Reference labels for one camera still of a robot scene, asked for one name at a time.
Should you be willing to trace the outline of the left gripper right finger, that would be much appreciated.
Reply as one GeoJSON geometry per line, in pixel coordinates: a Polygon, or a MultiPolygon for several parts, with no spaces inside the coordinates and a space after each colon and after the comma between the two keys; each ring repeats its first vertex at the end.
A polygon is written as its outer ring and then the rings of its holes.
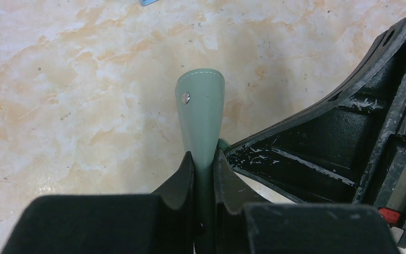
{"type": "Polygon", "coordinates": [[[398,253],[378,211],[353,204],[274,204],[213,163],[216,253],[398,253]]]}

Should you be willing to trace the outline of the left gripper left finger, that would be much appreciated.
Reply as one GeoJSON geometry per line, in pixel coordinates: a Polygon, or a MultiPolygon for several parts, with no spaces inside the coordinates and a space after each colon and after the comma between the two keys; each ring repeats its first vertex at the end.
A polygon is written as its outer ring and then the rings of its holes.
{"type": "Polygon", "coordinates": [[[34,199],[3,253],[192,253],[194,164],[150,194],[48,195],[34,199]]]}

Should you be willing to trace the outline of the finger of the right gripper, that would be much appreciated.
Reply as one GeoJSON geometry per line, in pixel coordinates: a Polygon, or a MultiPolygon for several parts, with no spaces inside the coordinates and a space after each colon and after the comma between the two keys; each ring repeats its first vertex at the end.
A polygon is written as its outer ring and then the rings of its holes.
{"type": "Polygon", "coordinates": [[[232,169],[296,202],[362,203],[406,141],[406,17],[314,105],[225,150],[232,169]]]}

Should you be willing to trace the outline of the green leather card holder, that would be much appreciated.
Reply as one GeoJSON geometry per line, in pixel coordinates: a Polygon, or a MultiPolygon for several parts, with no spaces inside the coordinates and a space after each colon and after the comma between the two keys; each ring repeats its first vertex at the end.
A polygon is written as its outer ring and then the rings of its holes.
{"type": "Polygon", "coordinates": [[[199,68],[178,78],[175,96],[183,146],[194,171],[196,253],[215,253],[213,160],[222,125],[225,79],[221,72],[199,68]]]}

